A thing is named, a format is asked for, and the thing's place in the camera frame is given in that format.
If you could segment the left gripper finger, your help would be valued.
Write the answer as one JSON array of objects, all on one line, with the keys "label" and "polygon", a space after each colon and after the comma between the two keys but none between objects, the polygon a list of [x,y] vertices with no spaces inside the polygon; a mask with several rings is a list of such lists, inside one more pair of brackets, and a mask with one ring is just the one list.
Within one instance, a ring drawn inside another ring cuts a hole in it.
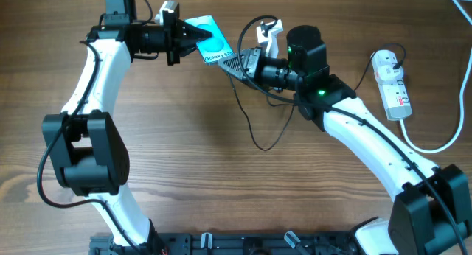
[{"label": "left gripper finger", "polygon": [[200,29],[180,19],[176,22],[176,40],[180,47],[195,46],[198,42],[213,37],[210,31]]},{"label": "left gripper finger", "polygon": [[192,52],[194,52],[197,48],[198,47],[195,44],[189,46],[182,46],[179,48],[178,51],[179,57],[186,57]]}]

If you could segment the turquoise screen smartphone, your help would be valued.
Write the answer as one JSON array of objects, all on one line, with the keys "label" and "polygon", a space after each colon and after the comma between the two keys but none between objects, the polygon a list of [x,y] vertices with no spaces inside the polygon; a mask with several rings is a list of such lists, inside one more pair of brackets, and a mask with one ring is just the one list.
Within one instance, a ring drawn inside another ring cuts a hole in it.
[{"label": "turquoise screen smartphone", "polygon": [[216,64],[221,58],[234,54],[212,15],[188,18],[186,23],[212,33],[212,37],[197,43],[198,51],[207,65]]}]

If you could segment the white power strip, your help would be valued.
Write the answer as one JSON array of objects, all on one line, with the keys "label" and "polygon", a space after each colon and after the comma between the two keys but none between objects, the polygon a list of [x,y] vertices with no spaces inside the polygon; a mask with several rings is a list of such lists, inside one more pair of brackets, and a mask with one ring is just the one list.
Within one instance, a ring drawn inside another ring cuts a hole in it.
[{"label": "white power strip", "polygon": [[[379,50],[372,54],[372,67],[375,73],[377,66],[390,65],[396,67],[398,59],[394,52]],[[412,107],[403,78],[387,84],[378,84],[386,118],[389,121],[400,121],[412,115]]]}]

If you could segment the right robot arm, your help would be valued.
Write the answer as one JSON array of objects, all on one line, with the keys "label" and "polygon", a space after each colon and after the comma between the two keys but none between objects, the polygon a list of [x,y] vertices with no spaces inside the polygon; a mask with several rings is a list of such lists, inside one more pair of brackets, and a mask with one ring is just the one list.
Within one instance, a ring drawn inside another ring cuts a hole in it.
[{"label": "right robot arm", "polygon": [[468,179],[455,165],[438,167],[408,148],[368,110],[355,91],[330,73],[326,46],[316,27],[294,27],[288,56],[275,46],[238,49],[218,65],[230,76],[271,97],[292,91],[291,104],[320,130],[338,139],[383,184],[393,202],[388,220],[357,226],[346,254],[441,254],[471,235]]}]

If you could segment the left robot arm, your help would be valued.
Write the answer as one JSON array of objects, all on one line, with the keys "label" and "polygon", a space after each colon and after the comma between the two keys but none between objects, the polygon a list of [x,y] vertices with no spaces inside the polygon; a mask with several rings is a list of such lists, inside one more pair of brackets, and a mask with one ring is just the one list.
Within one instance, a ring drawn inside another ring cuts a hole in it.
[{"label": "left robot arm", "polygon": [[180,19],[177,1],[166,1],[142,21],[135,0],[105,0],[105,12],[84,40],[88,54],[73,95],[60,113],[44,117],[41,164],[52,164],[58,183],[78,196],[79,205],[99,211],[112,232],[110,252],[167,252],[127,183],[130,159],[112,119],[122,80],[135,59],[165,54],[173,66],[210,37]]}]

